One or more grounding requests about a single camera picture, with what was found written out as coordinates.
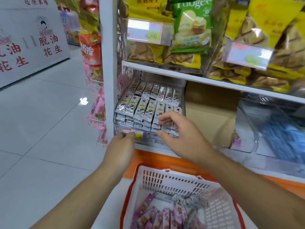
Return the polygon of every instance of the orange shelf base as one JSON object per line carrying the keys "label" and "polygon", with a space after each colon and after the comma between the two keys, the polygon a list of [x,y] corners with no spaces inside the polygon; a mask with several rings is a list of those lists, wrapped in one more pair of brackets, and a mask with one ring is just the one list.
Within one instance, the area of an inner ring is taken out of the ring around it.
{"label": "orange shelf base", "polygon": [[[145,163],[147,165],[159,166],[171,169],[173,171],[188,173],[191,175],[200,175],[204,179],[217,181],[214,177],[212,177],[206,170],[195,165],[192,162],[185,161],[181,158],[174,158],[167,155],[147,152],[143,150],[135,150],[135,155],[124,173],[124,178],[132,179],[135,173],[135,169],[138,164]],[[264,176],[265,178],[275,182],[282,188],[287,189],[288,191],[295,193],[301,198],[305,199],[305,184],[287,181],[279,178]]]}

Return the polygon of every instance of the person's left hand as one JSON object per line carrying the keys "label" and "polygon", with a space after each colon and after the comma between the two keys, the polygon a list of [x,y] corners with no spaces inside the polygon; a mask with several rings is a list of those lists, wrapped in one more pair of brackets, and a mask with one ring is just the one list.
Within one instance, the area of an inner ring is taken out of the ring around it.
{"label": "person's left hand", "polygon": [[101,167],[114,172],[118,178],[128,168],[135,153],[135,133],[118,134],[114,136],[107,147]]}

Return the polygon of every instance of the red basket rim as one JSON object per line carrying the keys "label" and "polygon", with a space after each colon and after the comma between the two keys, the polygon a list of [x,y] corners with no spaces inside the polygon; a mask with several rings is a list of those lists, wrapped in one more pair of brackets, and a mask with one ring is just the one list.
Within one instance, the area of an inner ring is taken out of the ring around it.
{"label": "red basket rim", "polygon": [[[124,218],[125,218],[125,214],[126,214],[126,211],[127,211],[127,207],[128,207],[128,203],[129,203],[129,199],[130,199],[130,195],[132,193],[132,188],[135,184],[135,181],[137,179],[137,176],[138,176],[138,172],[139,172],[139,168],[140,166],[145,166],[145,167],[149,167],[149,168],[153,168],[153,169],[159,169],[159,170],[163,170],[163,169],[166,169],[166,168],[163,168],[163,167],[158,167],[158,166],[153,166],[153,165],[148,165],[148,164],[145,164],[145,163],[140,163],[137,165],[136,169],[135,169],[135,174],[134,174],[134,177],[132,179],[132,183],[130,184],[129,188],[128,188],[128,191],[127,191],[127,194],[126,194],[126,197],[125,197],[125,201],[124,201],[124,204],[123,204],[123,208],[122,208],[122,213],[121,213],[121,217],[120,217],[120,229],[123,229],[123,224],[124,224]],[[208,179],[205,179],[206,181],[210,181],[210,182],[215,182],[215,183],[218,183],[216,181],[212,181],[212,180],[208,180]],[[234,204],[234,207],[235,207],[235,210],[237,212],[237,215],[238,215],[238,219],[239,219],[239,223],[240,223],[240,227],[242,229],[246,229],[246,226],[245,226],[245,222],[242,218],[242,214],[237,206],[237,203],[234,199],[232,199],[233,201],[233,204]]]}

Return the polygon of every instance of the white plastic basket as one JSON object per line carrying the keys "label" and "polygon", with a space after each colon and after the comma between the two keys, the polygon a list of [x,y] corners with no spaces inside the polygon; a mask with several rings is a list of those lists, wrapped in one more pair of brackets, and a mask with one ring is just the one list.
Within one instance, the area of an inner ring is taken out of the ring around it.
{"label": "white plastic basket", "polygon": [[[204,180],[200,176],[140,164],[126,195],[120,229],[130,229],[135,209],[139,208],[149,193],[156,191],[169,195],[203,196],[209,204],[205,208],[208,229],[246,228],[236,202],[219,183]],[[157,206],[158,210],[170,207],[165,202],[163,204],[165,205]]]}

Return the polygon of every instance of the price holder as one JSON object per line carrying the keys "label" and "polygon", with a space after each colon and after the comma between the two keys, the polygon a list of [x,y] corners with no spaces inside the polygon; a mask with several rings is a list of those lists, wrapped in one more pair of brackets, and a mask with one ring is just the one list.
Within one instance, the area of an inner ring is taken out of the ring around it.
{"label": "price holder", "polygon": [[143,133],[144,133],[143,131],[130,129],[130,128],[123,128],[123,132],[124,133],[134,132],[135,133],[135,140],[137,140],[137,141],[142,141],[142,139],[143,139]]}
{"label": "price holder", "polygon": [[266,70],[272,53],[272,49],[228,41],[222,61]]}
{"label": "price holder", "polygon": [[129,19],[127,40],[160,45],[162,29],[163,23]]}

